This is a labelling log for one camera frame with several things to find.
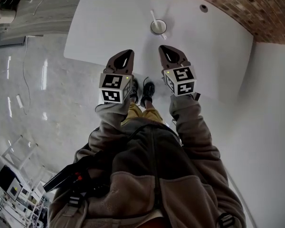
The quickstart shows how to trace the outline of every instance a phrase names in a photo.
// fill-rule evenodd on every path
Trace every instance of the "white tabletop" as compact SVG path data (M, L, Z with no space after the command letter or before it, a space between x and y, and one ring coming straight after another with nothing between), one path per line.
M200 11L201 4L208 13ZM167 40L151 33L150 10L167 23ZM229 102L238 95L252 42L248 31L203 0L80 0L64 55L106 65L132 49L133 72L160 78L158 47L170 45L194 65L198 92Z

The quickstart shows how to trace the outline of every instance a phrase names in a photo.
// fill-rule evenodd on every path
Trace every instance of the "black sneaker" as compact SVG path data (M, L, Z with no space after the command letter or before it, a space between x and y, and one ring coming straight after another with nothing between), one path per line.
M138 90L138 82L136 78L132 82L132 89L130 91L130 98L135 98L135 104L138 103L138 95L137 95L137 90Z
M141 106L146 108L145 100L148 100L152 103L152 96L155 93L155 85L153 82L148 82L143 86L143 94L141 99Z

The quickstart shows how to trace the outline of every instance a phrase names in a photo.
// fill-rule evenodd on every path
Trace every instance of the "paper cup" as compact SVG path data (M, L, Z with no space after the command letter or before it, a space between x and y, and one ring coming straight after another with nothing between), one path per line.
M157 19L156 22L157 22L159 28L157 28L154 21L152 21L151 32L155 35L161 35L161 34L165 33L165 31L167 30L167 24L165 23L165 21Z

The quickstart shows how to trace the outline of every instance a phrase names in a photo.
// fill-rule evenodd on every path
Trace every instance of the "brick wall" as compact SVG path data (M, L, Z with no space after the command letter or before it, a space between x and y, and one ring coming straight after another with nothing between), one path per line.
M285 44L285 0L205 0L221 9L257 42Z

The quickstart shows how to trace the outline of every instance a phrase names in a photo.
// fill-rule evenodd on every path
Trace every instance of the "leg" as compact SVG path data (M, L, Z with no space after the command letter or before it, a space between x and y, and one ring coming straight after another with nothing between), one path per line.
M152 104L152 96L155 93L155 85L153 82L148 82L143 87L143 96L141 100L141 106L146 108L143 112L142 117L145 117L149 120L162 123L162 118L159 112L154 108Z
M129 120L142 116L142 111L139 109L139 107L136 105L138 102L138 95L137 95L137 89L138 89L138 82L136 79L133 80L132 84L132 90L130 91L130 107L128 110L127 118L121 123L121 126L125 125Z

